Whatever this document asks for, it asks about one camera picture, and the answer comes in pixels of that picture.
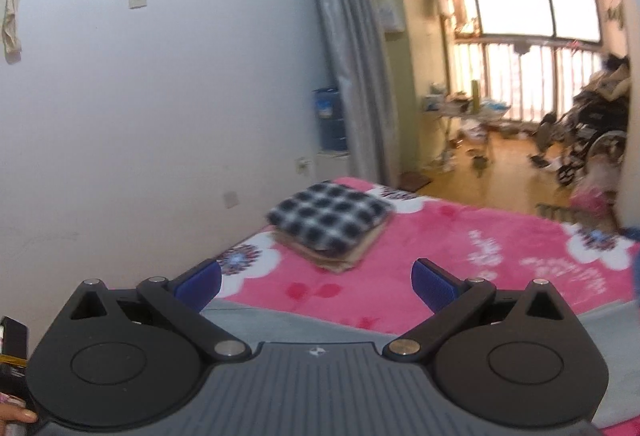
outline checkered cloth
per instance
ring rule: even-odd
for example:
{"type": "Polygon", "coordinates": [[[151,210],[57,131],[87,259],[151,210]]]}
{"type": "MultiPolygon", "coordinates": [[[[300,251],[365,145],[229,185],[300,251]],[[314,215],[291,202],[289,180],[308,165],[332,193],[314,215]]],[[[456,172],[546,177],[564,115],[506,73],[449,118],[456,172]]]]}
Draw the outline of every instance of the checkered cloth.
{"type": "Polygon", "coordinates": [[[271,209],[267,220],[297,242],[327,257],[340,257],[378,226],[392,205],[329,181],[312,185],[271,209]]]}

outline metal screw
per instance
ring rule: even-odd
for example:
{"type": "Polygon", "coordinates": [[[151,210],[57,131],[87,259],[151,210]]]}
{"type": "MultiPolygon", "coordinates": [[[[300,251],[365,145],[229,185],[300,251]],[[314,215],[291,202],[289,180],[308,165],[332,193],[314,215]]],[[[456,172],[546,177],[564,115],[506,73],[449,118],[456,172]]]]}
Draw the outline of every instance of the metal screw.
{"type": "Polygon", "coordinates": [[[420,344],[411,339],[396,339],[389,344],[389,350],[396,355],[415,355],[420,351],[420,344]]]}
{"type": "Polygon", "coordinates": [[[218,342],[213,350],[222,356],[238,356],[244,353],[246,346],[240,340],[223,340],[218,342]]]}

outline blue gripper pad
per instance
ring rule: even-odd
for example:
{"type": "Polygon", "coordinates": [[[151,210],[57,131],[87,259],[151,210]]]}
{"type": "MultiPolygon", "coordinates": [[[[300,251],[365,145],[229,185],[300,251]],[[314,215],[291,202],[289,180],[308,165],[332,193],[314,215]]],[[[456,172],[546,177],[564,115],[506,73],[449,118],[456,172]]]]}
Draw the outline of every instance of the blue gripper pad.
{"type": "Polygon", "coordinates": [[[411,269],[411,285],[429,309],[437,313],[455,301],[460,292],[452,283],[432,272],[419,261],[411,269]]]}
{"type": "Polygon", "coordinates": [[[174,297],[194,311],[204,307],[220,292],[222,270],[214,259],[201,262],[174,282],[174,297]]]}

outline floor mat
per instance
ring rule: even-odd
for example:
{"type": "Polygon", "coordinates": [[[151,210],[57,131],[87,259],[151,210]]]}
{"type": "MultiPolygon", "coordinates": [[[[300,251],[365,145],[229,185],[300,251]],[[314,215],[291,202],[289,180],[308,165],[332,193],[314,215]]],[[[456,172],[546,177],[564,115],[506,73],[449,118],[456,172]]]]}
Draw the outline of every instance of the floor mat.
{"type": "Polygon", "coordinates": [[[536,205],[536,214],[546,220],[553,220],[559,223],[577,223],[575,212],[569,207],[558,207],[546,203],[536,205]]]}
{"type": "Polygon", "coordinates": [[[433,181],[432,178],[419,172],[403,172],[400,175],[400,184],[398,188],[407,192],[417,192],[425,185],[428,185],[433,181]]]}

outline green cabinet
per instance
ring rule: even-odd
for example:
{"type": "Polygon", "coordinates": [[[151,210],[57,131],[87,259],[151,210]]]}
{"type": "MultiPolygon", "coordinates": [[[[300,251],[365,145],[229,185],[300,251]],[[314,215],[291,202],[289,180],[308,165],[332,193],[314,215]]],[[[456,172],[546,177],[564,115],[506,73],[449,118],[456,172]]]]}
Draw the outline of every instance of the green cabinet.
{"type": "Polygon", "coordinates": [[[436,0],[393,0],[405,30],[385,33],[398,110],[401,171],[419,170],[442,148],[437,127],[426,123],[420,102],[433,83],[447,79],[436,0]]]}

